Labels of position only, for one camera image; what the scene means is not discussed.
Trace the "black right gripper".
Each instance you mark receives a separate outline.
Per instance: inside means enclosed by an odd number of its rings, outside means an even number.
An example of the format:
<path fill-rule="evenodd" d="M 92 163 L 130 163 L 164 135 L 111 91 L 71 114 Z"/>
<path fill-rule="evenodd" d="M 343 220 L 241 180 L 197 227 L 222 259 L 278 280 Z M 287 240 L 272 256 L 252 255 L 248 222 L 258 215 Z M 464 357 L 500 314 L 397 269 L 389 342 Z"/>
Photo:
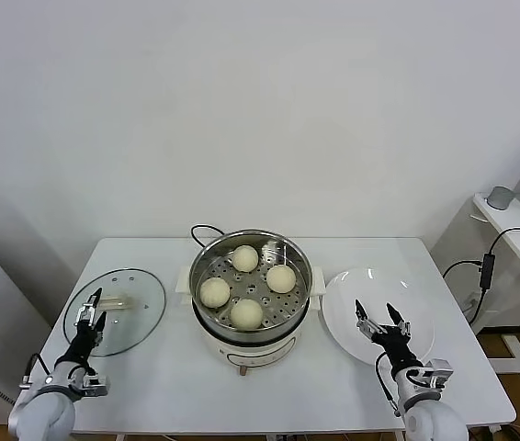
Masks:
<path fill-rule="evenodd" d="M 422 362 L 410 350 L 411 323 L 403 319 L 398 310 L 386 303 L 387 311 L 396 328 L 383 328 L 368 318 L 366 310 L 359 300 L 355 300 L 356 327 L 364 336 L 371 336 L 375 345 L 380 345 L 390 360 L 391 372 L 398 373 L 407 368 L 420 368 Z"/>

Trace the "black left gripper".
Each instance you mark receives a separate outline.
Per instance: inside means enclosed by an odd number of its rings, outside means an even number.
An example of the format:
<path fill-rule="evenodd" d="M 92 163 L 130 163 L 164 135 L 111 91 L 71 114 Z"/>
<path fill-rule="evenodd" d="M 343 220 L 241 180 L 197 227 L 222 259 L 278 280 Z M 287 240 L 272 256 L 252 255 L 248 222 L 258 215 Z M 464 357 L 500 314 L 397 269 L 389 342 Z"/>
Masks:
<path fill-rule="evenodd" d="M 107 313 L 102 311 L 95 322 L 96 307 L 101 294 L 102 288 L 98 288 L 79 308 L 74 322 L 77 324 L 76 336 L 66 352 L 60 356 L 61 363 L 70 362 L 83 368 L 89 367 L 88 358 L 102 341 L 107 318 Z"/>

